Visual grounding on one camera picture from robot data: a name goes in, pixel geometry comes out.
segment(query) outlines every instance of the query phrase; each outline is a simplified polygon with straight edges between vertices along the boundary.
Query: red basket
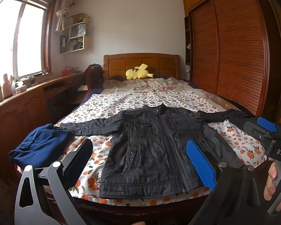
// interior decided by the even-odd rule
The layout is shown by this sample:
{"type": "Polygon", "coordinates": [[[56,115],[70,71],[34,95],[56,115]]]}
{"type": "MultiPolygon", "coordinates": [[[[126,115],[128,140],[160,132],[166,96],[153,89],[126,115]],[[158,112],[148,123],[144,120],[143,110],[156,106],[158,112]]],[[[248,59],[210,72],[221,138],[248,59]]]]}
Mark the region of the red basket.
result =
{"type": "Polygon", "coordinates": [[[72,69],[63,70],[61,73],[63,74],[63,76],[71,75],[72,74],[72,69]]]}

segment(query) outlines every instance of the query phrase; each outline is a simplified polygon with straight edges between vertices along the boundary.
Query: wooden desk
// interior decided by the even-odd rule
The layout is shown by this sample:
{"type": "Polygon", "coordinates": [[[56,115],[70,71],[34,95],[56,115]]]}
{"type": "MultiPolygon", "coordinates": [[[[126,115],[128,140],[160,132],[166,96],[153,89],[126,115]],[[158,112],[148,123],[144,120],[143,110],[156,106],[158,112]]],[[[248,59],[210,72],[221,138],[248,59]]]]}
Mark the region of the wooden desk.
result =
{"type": "Polygon", "coordinates": [[[35,128],[51,123],[46,101],[77,85],[83,73],[72,74],[32,86],[0,102],[0,178],[18,180],[8,153],[35,128]]]}

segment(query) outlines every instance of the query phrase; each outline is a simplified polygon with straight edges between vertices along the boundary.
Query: curtain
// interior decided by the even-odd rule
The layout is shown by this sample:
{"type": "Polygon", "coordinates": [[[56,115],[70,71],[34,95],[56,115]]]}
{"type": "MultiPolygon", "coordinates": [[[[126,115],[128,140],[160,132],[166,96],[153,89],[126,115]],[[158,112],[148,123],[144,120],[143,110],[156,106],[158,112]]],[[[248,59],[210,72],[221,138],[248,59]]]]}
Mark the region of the curtain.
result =
{"type": "Polygon", "coordinates": [[[68,14],[69,6],[73,3],[73,0],[62,0],[61,1],[61,9],[56,12],[56,16],[58,17],[58,22],[56,26],[56,31],[64,30],[64,17],[68,14]]]}

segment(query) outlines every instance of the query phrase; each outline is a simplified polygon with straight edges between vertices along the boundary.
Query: black jacket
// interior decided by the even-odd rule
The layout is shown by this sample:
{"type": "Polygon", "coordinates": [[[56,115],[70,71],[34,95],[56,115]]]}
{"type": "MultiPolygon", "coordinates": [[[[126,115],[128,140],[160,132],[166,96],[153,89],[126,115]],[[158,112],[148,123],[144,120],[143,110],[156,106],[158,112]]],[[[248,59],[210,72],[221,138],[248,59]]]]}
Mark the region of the black jacket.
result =
{"type": "Polygon", "coordinates": [[[160,105],[121,111],[110,118],[61,124],[76,136],[113,132],[112,148],[102,171],[100,198],[148,199],[168,196],[203,186],[187,153],[193,139],[216,161],[239,168],[235,152],[209,127],[246,114],[237,110],[194,113],[160,105]]]}

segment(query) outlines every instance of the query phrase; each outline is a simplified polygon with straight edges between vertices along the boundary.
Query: pikachu plush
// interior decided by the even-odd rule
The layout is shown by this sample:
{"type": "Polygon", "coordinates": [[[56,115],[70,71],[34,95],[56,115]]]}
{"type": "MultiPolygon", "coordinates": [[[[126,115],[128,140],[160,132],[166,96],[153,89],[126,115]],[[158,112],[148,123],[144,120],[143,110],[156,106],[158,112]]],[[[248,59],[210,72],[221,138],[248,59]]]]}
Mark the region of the pikachu plush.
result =
{"type": "Polygon", "coordinates": [[[153,78],[153,74],[149,73],[146,68],[148,65],[142,64],[134,69],[129,69],[126,71],[126,77],[128,80],[146,79],[148,77],[153,78]]]}

